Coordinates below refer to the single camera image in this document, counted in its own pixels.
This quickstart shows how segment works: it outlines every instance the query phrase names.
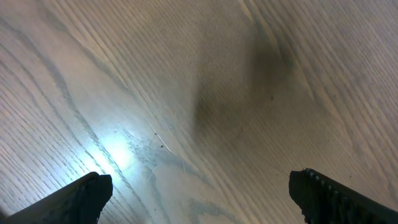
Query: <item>floor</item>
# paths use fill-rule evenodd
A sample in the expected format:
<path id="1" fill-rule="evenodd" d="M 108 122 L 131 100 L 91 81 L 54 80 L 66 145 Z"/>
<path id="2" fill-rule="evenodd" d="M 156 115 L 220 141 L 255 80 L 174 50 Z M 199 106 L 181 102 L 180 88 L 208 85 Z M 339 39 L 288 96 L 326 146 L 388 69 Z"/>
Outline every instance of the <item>floor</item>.
<path id="1" fill-rule="evenodd" d="M 396 0 L 0 0 L 0 211 L 90 171 L 100 223 L 303 223 L 311 167 L 398 210 Z"/>

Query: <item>light wood floor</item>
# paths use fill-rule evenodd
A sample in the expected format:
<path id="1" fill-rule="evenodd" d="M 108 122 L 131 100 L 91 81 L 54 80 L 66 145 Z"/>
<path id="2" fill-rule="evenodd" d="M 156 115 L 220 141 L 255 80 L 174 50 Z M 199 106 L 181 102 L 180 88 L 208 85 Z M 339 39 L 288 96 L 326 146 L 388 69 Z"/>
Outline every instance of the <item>light wood floor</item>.
<path id="1" fill-rule="evenodd" d="M 398 210 L 396 0 L 0 0 L 0 211 L 90 171 L 100 223 L 303 223 L 314 168 Z"/>

